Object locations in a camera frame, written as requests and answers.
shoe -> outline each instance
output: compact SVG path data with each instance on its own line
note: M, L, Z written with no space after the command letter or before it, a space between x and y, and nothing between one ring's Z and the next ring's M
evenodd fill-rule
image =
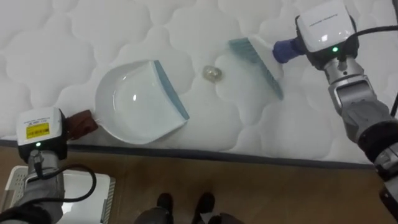
M195 214L193 216L192 224L197 224L201 221L201 213L209 213L212 212L214 209L214 204L216 203L216 199L212 193L204 193L197 204L195 209Z
M166 209L172 215L173 214L173 197L168 193L162 193L157 198L156 206Z

white mattress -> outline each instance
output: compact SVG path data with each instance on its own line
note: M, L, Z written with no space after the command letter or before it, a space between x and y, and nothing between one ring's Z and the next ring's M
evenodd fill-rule
M143 147L368 163L346 137L325 75L306 57L284 65L285 99L277 101L264 77L246 74L227 49L229 39L254 34L271 44L295 37L295 16L321 2L2 0L0 137L15 139L17 114L31 108L94 111L108 70L149 58L160 60L191 118ZM391 0L345 3L359 30L397 23ZM358 62L389 106L398 90L397 41L395 32L360 38ZM205 80L205 65L222 69L224 79ZM103 130L73 143L138 147Z

small debris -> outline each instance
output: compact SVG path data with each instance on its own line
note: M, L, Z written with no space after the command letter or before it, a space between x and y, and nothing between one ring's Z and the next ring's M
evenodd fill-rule
M223 72L219 68L207 65L203 68L203 77L215 83L223 78Z

brush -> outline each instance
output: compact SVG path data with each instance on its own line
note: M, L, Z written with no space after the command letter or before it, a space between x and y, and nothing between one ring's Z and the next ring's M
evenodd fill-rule
M281 64L302 54L292 45L294 41L297 40L278 41L275 46L271 46L262 38L253 36L230 40L228 45L235 55L259 66L269 86L277 97L283 100L284 93L277 81L283 77Z

warning sticker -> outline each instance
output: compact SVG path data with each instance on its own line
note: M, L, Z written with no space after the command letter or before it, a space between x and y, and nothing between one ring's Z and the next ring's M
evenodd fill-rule
M48 123L36 124L26 128L26 139L36 138L50 134Z

